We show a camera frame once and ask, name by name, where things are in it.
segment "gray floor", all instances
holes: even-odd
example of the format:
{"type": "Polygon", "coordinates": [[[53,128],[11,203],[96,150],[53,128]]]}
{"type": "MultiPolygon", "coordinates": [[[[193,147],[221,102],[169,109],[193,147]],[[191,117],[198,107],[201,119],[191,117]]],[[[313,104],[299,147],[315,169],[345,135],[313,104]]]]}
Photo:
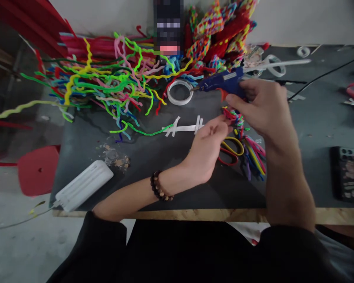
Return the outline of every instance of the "gray floor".
{"type": "MultiPolygon", "coordinates": [[[[31,75],[37,68],[36,59],[26,48],[20,71],[31,75]]],[[[4,92],[8,79],[0,82],[4,92]]],[[[35,82],[22,80],[15,83],[7,107],[34,99],[51,100],[48,89],[35,82]]],[[[0,129],[0,153],[4,162],[18,159],[46,145],[61,143],[64,119],[57,107],[40,105],[11,116],[12,121],[32,126],[33,130],[2,132],[0,129]]],[[[50,195],[30,198],[21,193],[16,167],[0,167],[0,227],[28,219],[29,212],[41,201],[36,213],[48,209],[50,195]]],[[[134,220],[124,220],[128,236],[134,220]]],[[[45,282],[68,256],[76,242],[83,219],[53,217],[51,211],[27,223],[0,230],[0,283],[45,282]]]]}

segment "glue gun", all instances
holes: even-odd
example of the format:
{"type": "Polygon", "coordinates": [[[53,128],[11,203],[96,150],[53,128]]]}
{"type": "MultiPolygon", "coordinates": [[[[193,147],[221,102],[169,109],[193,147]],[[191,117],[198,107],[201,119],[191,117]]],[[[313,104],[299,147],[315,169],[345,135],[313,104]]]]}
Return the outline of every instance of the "glue gun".
{"type": "Polygon", "coordinates": [[[239,81],[244,76],[244,71],[241,67],[233,69],[231,73],[228,70],[210,76],[202,80],[197,87],[190,90],[200,90],[209,92],[211,90],[220,89],[222,101],[228,94],[235,94],[240,98],[246,98],[244,90],[240,87],[239,81]]]}

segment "white power bank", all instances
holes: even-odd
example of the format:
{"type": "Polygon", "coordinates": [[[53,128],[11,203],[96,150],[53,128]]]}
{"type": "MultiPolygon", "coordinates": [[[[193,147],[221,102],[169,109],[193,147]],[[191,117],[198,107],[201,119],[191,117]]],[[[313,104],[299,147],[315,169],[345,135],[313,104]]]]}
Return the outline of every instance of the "white power bank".
{"type": "Polygon", "coordinates": [[[66,212],[72,212],[113,176],[114,173],[102,160],[93,162],[56,194],[54,206],[61,205],[66,212]]]}

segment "red scissors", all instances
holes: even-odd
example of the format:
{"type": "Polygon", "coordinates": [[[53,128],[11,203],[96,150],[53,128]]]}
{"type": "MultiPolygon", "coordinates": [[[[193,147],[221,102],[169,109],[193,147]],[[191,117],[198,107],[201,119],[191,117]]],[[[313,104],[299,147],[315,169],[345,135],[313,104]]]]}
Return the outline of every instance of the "red scissors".
{"type": "Polygon", "coordinates": [[[234,142],[236,142],[238,144],[238,146],[240,147],[240,152],[238,153],[238,152],[234,151],[225,141],[223,141],[221,144],[222,146],[220,147],[220,151],[230,155],[233,158],[234,162],[232,162],[232,163],[224,162],[220,158],[220,156],[219,156],[218,160],[224,165],[235,166],[238,163],[238,157],[244,154],[244,146],[242,145],[242,143],[238,139],[236,139],[234,137],[228,136],[225,139],[226,140],[233,140],[234,142]]]}

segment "wooden bead bracelet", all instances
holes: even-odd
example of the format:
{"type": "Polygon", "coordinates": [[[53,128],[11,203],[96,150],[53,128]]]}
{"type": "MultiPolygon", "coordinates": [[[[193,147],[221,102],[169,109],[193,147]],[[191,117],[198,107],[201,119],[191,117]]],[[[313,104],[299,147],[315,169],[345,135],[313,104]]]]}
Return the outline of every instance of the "wooden bead bracelet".
{"type": "Polygon", "coordinates": [[[154,195],[161,201],[168,202],[172,201],[174,196],[167,196],[161,188],[160,180],[158,175],[160,175],[162,171],[156,171],[150,178],[150,185],[152,187],[152,191],[154,195]]]}

